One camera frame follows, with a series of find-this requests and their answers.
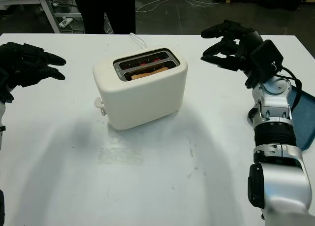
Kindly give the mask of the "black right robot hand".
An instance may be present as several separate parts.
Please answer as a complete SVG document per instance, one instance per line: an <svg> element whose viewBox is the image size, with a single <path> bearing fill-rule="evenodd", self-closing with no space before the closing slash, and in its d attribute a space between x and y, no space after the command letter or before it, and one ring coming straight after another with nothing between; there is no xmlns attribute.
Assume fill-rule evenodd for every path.
<svg viewBox="0 0 315 226"><path fill-rule="evenodd" d="M248 89L257 85L258 72L250 59L250 54L263 43L257 31L238 22L224 20L221 24L204 29L201 37L221 38L203 52L201 60L224 69L242 71L247 76L245 86Z"/></svg>

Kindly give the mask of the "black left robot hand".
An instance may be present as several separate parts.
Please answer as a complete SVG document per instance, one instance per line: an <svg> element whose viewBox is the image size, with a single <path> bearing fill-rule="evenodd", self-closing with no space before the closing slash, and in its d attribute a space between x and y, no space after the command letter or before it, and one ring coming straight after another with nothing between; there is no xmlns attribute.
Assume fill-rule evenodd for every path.
<svg viewBox="0 0 315 226"><path fill-rule="evenodd" d="M44 49L8 42L0 46L0 101L11 103L11 91L17 87L38 84L41 80L54 78L64 80L65 76L52 65L63 66L66 60Z"/></svg>

